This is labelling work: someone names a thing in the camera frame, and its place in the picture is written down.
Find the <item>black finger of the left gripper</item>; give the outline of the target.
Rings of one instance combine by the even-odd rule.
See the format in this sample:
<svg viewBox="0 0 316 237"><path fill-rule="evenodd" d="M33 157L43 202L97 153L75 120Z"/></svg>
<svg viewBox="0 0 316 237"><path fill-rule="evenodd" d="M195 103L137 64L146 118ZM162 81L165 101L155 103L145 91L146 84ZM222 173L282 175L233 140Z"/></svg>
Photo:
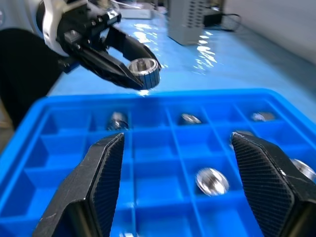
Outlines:
<svg viewBox="0 0 316 237"><path fill-rule="evenodd" d="M115 85L124 88L142 88L144 85L125 64L103 51L86 45L75 45L71 55L81 66Z"/></svg>
<svg viewBox="0 0 316 237"><path fill-rule="evenodd" d="M146 45L114 26L109 28L104 45L118 50L129 61L140 58L154 59L158 63L158 69L161 70L160 62Z"/></svg>

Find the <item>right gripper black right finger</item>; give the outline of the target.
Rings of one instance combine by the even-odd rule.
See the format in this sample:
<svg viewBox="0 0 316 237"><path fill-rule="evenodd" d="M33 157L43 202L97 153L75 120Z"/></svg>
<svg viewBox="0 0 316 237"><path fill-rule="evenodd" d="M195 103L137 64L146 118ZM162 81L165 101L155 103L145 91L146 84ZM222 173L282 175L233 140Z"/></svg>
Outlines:
<svg viewBox="0 0 316 237"><path fill-rule="evenodd" d="M277 145L233 132L244 194L264 237L316 237L316 183Z"/></svg>

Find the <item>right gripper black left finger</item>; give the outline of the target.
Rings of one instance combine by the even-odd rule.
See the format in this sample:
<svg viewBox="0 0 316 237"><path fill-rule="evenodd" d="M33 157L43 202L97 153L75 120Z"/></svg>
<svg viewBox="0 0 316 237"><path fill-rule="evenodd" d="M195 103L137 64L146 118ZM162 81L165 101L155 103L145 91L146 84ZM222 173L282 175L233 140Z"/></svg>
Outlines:
<svg viewBox="0 0 316 237"><path fill-rule="evenodd" d="M104 137L61 182L33 237L110 237L119 196L124 134Z"/></svg>

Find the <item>silver metal ring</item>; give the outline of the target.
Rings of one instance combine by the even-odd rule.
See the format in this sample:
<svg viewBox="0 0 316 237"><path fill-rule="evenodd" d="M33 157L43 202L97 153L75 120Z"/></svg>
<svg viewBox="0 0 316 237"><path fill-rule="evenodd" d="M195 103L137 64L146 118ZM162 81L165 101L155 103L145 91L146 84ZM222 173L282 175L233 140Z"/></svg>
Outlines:
<svg viewBox="0 0 316 237"><path fill-rule="evenodd" d="M130 62L127 68L143 83L141 90L152 89L160 82L160 65L155 59L135 59Z"/></svg>

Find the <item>blue compartment tray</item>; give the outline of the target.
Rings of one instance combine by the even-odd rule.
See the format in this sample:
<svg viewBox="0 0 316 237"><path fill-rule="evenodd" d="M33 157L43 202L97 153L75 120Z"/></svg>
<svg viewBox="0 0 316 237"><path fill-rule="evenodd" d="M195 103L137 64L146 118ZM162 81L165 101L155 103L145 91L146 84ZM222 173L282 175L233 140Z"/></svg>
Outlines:
<svg viewBox="0 0 316 237"><path fill-rule="evenodd" d="M113 112L127 115L111 237L263 237L242 190L230 134L278 145L316 171L316 123L266 89L53 96L38 100L0 155L0 237L32 237L60 183L91 145L111 135ZM275 120L253 121L256 112ZM202 124L179 125L182 113ZM197 190L214 168L224 195Z"/></svg>

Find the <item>flat grey device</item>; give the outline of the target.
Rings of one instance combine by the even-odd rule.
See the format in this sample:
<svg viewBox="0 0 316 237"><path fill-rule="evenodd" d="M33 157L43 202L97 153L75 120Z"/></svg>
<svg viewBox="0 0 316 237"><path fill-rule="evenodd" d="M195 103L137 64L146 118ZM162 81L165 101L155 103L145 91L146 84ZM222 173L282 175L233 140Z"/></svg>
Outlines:
<svg viewBox="0 0 316 237"><path fill-rule="evenodd" d="M120 8L124 19L151 19L153 10L150 8Z"/></svg>

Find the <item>ribbed metal roller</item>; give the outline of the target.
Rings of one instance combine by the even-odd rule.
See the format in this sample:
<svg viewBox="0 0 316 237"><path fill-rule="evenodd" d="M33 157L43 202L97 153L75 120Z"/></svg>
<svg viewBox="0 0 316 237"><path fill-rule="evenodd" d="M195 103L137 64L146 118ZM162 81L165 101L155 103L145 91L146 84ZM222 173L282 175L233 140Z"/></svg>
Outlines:
<svg viewBox="0 0 316 237"><path fill-rule="evenodd" d="M107 130L126 130L129 129L128 118L125 113L113 112L107 123Z"/></svg>
<svg viewBox="0 0 316 237"><path fill-rule="evenodd" d="M194 125L202 124L202 121L192 114L182 113L178 121L179 125Z"/></svg>
<svg viewBox="0 0 316 237"><path fill-rule="evenodd" d="M246 135L250 135L250 136L255 136L254 133L252 133L251 131L246 131L246 130L235 130L235 132L238 133L242 133L242 134L246 134ZM232 144L232 136L230 137L230 148L234 149L233 144Z"/></svg>
<svg viewBox="0 0 316 237"><path fill-rule="evenodd" d="M220 171L210 167L197 172L195 183L197 190L207 196L224 195L230 188L227 178Z"/></svg>
<svg viewBox="0 0 316 237"><path fill-rule="evenodd" d="M298 159L291 159L291 162L302 174L316 184L316 172L310 166Z"/></svg>
<svg viewBox="0 0 316 237"><path fill-rule="evenodd" d="M268 122L275 120L275 115L270 112L256 112L251 115L253 121Z"/></svg>

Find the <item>grey vented metal box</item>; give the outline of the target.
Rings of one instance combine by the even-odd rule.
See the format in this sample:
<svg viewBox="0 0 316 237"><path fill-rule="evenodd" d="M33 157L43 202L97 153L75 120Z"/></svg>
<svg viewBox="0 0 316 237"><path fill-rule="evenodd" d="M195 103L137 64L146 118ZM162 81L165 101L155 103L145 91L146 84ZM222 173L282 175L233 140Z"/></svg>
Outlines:
<svg viewBox="0 0 316 237"><path fill-rule="evenodd" d="M168 36L180 45L199 41L204 28L206 0L169 0Z"/></svg>

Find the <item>black power adapter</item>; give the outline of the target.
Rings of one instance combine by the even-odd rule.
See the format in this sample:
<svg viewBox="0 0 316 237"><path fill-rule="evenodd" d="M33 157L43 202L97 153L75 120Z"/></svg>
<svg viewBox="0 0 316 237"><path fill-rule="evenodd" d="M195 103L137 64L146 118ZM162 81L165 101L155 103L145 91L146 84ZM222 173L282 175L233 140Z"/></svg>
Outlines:
<svg viewBox="0 0 316 237"><path fill-rule="evenodd" d="M223 13L220 11L209 9L204 13L203 24L206 28L220 25L222 22Z"/></svg>

